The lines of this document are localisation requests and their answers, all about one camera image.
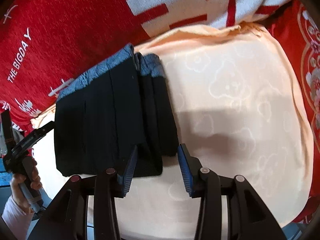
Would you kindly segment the white sleeved left forearm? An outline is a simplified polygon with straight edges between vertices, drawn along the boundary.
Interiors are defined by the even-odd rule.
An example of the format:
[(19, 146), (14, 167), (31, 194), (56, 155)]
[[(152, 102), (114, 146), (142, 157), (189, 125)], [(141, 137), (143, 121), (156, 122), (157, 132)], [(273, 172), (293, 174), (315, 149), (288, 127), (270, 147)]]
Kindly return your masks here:
[(27, 201), (16, 202), (13, 195), (7, 200), (2, 219), (17, 239), (27, 239), (34, 211)]

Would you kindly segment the person left hand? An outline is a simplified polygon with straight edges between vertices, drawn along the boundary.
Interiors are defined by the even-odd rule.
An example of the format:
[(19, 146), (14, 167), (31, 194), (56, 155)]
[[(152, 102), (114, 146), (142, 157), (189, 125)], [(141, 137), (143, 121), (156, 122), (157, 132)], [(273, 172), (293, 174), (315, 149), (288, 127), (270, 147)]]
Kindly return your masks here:
[(10, 182), (13, 201), (26, 214), (42, 212), (43, 201), (39, 193), (42, 183), (36, 165), (33, 157), (25, 157), (17, 166), (22, 174), (13, 174)]

